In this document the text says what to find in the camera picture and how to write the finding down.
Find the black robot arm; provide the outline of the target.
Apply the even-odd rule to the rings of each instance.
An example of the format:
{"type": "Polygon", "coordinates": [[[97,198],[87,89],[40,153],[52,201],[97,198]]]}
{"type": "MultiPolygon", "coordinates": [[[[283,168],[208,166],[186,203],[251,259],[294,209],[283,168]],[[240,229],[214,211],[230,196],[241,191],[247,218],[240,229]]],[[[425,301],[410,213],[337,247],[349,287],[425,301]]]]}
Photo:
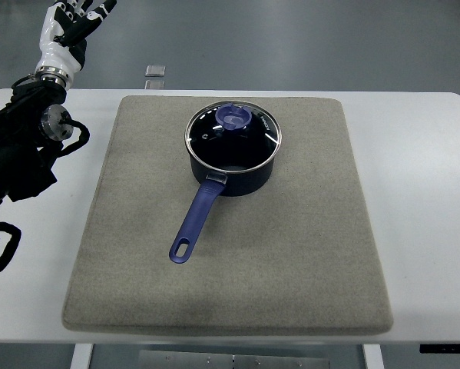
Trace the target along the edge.
{"type": "Polygon", "coordinates": [[[90,133],[63,107],[65,77],[52,69],[17,80],[0,109],[0,204],[36,197],[57,179],[58,158],[87,144],[90,133]]]}

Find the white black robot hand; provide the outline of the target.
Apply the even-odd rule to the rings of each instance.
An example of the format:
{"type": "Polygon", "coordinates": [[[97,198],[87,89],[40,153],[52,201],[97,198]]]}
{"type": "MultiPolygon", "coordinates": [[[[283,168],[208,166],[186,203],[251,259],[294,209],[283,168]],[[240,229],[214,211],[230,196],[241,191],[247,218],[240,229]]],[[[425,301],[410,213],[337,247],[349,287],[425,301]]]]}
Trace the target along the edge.
{"type": "Polygon", "coordinates": [[[96,31],[112,12],[116,1],[90,8],[91,1],[56,1],[46,12],[39,48],[41,59],[36,70],[54,68],[73,79],[85,63],[86,38],[96,31]]]}

